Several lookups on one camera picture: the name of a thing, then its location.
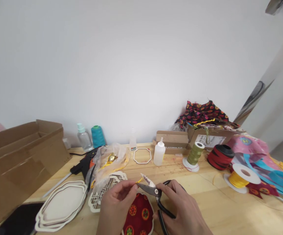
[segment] cardboard box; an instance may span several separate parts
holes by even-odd
[[[0,222],[71,156],[60,123],[36,120],[0,132]]]
[[[157,131],[153,144],[160,142],[161,137],[163,137],[165,154],[189,154],[191,147],[188,145],[187,132]]]
[[[189,154],[196,141],[205,145],[205,149],[212,150],[217,144],[226,144],[233,135],[240,134],[238,131],[227,130],[209,130],[209,144],[206,144],[207,134],[204,129],[194,130],[190,126],[187,132],[157,131],[156,139],[153,144],[156,145],[163,137],[166,147],[166,154]]]
[[[217,144],[227,144],[229,140],[235,134],[240,134],[243,132],[240,131],[227,131],[227,130],[209,130],[209,144],[206,144],[207,134],[206,131],[202,128],[198,130],[194,130],[190,126],[188,127],[188,139],[190,142],[188,143],[190,149],[193,147],[196,141],[203,143],[205,145],[205,149],[212,150],[213,147]]]

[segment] left hand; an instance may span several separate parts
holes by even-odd
[[[136,198],[137,189],[135,181],[123,180],[104,193],[96,235],[121,234],[128,210]]]

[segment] black scissors handle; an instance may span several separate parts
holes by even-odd
[[[164,184],[164,185],[168,185],[170,182],[171,182],[171,180],[167,180],[167,181],[163,182],[163,184]],[[161,201],[160,201],[160,198],[161,198],[161,197],[156,197],[156,199],[157,199],[157,204],[158,204],[158,207],[160,208],[160,210],[162,210],[164,213],[166,213],[170,218],[175,219],[176,216],[173,215],[168,209],[166,209],[166,208],[162,205],[162,203],[161,203]]]
[[[167,180],[167,181],[163,182],[163,184],[164,184],[164,185],[168,185],[170,182],[171,182],[171,180]],[[169,234],[168,234],[168,231],[167,231],[167,229],[166,229],[166,227],[165,227],[164,221],[163,221],[162,211],[163,211],[164,213],[166,213],[166,214],[167,214],[170,218],[172,218],[172,219],[175,219],[176,216],[175,216],[174,214],[172,214],[172,212],[170,212],[168,209],[166,209],[166,208],[162,205],[162,203],[160,202],[160,198],[161,198],[161,196],[160,196],[160,197],[156,197],[158,207],[160,208],[160,210],[158,210],[158,216],[159,216],[159,220],[160,220],[160,224],[161,224],[161,227],[162,227],[163,234],[164,234],[164,235],[169,235]]]

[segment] hand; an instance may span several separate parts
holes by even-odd
[[[202,217],[196,200],[176,180],[171,180],[167,186],[160,183],[157,185],[157,188],[161,189],[168,196],[177,209],[175,219],[162,212],[169,235],[212,235],[211,230]],[[154,214],[154,218],[158,219],[158,212]]]
[[[120,181],[103,194],[96,235],[119,235],[138,186],[133,180]]]

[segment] black smartphone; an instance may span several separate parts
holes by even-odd
[[[44,203],[20,205],[0,226],[0,235],[31,235],[35,217]]]

